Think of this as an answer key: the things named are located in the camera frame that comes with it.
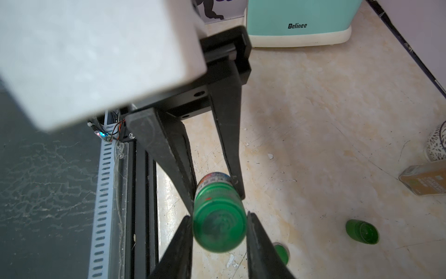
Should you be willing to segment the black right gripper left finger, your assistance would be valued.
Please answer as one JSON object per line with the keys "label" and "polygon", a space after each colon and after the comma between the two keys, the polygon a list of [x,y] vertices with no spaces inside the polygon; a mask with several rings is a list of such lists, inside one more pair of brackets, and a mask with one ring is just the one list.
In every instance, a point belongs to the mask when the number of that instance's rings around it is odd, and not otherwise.
{"label": "black right gripper left finger", "polygon": [[190,279],[192,274],[192,218],[185,216],[149,279]]}

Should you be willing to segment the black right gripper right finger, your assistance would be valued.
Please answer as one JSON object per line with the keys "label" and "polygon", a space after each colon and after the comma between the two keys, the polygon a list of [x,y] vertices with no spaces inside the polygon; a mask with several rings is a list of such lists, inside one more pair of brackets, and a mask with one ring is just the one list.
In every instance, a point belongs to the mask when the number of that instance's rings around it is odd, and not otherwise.
{"label": "black right gripper right finger", "polygon": [[250,279],[294,279],[255,213],[247,214],[247,264]]}

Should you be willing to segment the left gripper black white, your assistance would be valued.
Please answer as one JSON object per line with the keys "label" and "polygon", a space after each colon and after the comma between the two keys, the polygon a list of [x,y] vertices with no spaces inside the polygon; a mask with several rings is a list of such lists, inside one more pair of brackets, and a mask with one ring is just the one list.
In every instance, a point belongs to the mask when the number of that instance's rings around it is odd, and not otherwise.
{"label": "left gripper black white", "polygon": [[[55,131],[203,76],[207,35],[192,1],[2,1],[1,80],[37,129]],[[232,185],[245,199],[242,83],[229,76],[208,89]],[[184,124],[156,108],[125,121],[192,214],[197,182]]]}

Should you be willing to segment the green paint jar with label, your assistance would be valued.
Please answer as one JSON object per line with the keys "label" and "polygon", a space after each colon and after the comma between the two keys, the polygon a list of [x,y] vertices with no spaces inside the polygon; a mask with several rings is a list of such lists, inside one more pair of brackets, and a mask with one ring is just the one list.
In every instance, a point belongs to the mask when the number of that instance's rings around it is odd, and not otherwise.
{"label": "green paint jar with label", "polygon": [[238,247],[246,236],[247,216],[229,175],[213,172],[197,186],[192,216],[197,243],[213,253]]}

